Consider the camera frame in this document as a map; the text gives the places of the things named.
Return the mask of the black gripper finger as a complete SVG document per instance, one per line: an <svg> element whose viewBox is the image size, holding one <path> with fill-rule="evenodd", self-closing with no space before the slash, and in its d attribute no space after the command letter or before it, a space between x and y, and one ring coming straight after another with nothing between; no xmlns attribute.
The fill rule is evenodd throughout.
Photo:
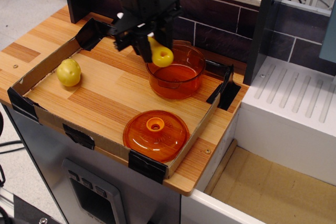
<svg viewBox="0 0 336 224"><path fill-rule="evenodd" d="M173 47L173 18L167 17L160 19L156 22L156 29L154 31L155 40L167 47L172 49Z"/></svg>
<svg viewBox="0 0 336 224"><path fill-rule="evenodd" d="M141 56L145 63L152 62L152 51L147 35L134 35L132 42L136 54Z"/></svg>

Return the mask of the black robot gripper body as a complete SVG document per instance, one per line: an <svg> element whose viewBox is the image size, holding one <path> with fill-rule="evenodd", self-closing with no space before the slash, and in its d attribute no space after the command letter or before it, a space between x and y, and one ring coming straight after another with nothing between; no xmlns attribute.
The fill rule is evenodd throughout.
<svg viewBox="0 0 336 224"><path fill-rule="evenodd" d="M114 37L130 31L138 24L157 22L167 17L181 16L180 0L120 0L123 16L113 23L110 35Z"/></svg>

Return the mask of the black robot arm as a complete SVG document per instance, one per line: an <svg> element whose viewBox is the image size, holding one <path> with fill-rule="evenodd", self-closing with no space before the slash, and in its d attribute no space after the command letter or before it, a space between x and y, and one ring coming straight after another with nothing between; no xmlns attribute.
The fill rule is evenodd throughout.
<svg viewBox="0 0 336 224"><path fill-rule="evenodd" d="M123 16L110 29L115 47L132 46L144 62L152 62L148 34L164 47L173 47L173 23L182 15L180 0L120 0Z"/></svg>

